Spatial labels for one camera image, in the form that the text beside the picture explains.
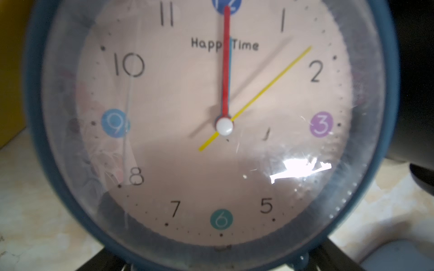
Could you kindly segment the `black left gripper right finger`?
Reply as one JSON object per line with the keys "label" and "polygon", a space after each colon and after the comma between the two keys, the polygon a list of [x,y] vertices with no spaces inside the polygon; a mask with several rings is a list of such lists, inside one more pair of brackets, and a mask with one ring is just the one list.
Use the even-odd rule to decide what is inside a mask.
{"label": "black left gripper right finger", "polygon": [[309,252],[305,271],[365,271],[330,239]]}

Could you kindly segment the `yellow rectangular alarm clock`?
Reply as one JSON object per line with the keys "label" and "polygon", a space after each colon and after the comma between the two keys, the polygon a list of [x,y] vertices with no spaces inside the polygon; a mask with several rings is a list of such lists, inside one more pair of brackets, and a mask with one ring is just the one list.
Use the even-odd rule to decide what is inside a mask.
{"label": "yellow rectangular alarm clock", "polygon": [[33,1],[1,1],[1,147],[26,127],[21,64],[33,4]]}

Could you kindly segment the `grey round pastel clock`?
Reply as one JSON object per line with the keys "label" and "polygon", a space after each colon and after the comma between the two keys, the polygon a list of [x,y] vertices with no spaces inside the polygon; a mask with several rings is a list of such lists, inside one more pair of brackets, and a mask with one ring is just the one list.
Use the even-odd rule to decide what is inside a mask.
{"label": "grey round pastel clock", "polygon": [[52,189],[133,269],[349,271],[399,72],[387,1],[36,1],[23,76]]}

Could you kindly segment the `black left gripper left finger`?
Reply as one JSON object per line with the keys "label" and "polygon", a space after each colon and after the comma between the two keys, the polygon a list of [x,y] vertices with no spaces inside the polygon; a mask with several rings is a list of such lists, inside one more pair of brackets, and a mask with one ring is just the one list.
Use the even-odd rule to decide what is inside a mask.
{"label": "black left gripper left finger", "polygon": [[122,271],[124,266],[125,261],[122,258],[104,248],[77,271]]}

